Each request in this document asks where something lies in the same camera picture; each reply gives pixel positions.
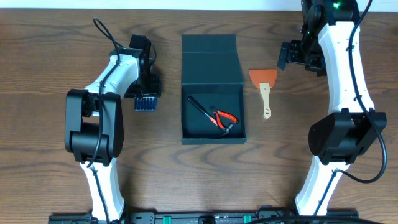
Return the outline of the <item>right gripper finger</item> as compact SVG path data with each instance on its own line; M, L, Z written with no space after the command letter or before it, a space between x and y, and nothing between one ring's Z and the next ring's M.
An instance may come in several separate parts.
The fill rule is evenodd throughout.
M318 77L326 76L326 65L324 60L312 60L306 65L306 70L315 72Z
M277 62L277 66L281 70L284 70L286 68L286 65L288 64L289 50L290 50L290 42L283 42L280 48L280 54Z

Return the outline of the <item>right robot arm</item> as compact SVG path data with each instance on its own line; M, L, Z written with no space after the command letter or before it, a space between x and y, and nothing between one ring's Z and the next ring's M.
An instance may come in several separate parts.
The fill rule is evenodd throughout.
M278 67L288 63L328 79L328 115L313 124L308 145L313 155L301 191L295 197L301 216L325 216L328 202L342 175L360 183L379 180L387 165L386 145L381 135L387 120L377 112L368 93L359 48L360 12L355 0L303 0L302 40L284 42ZM378 140L382 166L372 179L348 173L358 156Z

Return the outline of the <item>small claw hammer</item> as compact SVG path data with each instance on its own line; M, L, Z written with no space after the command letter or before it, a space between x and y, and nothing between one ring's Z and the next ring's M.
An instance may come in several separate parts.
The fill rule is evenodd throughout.
M197 100L194 99L192 96L188 96L188 97L187 97L187 100L188 100L188 102L190 102L198 111L200 111L202 114L204 114L204 115L217 127L217 125L215 124L215 120L214 120L215 115L210 114L209 112L207 112L207 110L206 110L199 102L197 102ZM227 126L229 126L229 128L228 128L227 130L222 130L221 128L217 127L217 128L219 128L219 129L223 132L222 134L218 135L218 138L227 136L227 135L231 132L231 130L234 128L235 125L232 126L232 125L231 125L231 122L230 122L229 125L227 125Z

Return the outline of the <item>red handled pliers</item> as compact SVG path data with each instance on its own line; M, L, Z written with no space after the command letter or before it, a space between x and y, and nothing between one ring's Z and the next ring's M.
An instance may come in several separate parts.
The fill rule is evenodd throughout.
M229 128L229 126L225 126L222 123L221 118L226 118L226 119L230 120L232 126L239 123L239 119L230 113L221 111L221 110L215 108L214 106L210 106L210 110L212 111L213 115L215 115L215 118L214 118L215 124L217 125L217 127L221 128L222 130L227 130Z

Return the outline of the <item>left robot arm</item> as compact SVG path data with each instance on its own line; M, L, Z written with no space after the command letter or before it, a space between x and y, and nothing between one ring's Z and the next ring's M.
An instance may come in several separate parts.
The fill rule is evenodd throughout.
M117 171L124 142L122 99L134 99L135 111L155 111L161 96L160 77L152 73L151 41L134 34L127 47L115 46L101 75L66 96L65 149L86 175L93 202L90 223L127 223Z

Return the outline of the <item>blue precision screwdriver set case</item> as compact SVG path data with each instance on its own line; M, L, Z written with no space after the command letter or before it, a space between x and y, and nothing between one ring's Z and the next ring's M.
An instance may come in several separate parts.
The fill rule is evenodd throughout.
M156 111L157 109L157 97L143 96L134 98L134 110L135 111Z

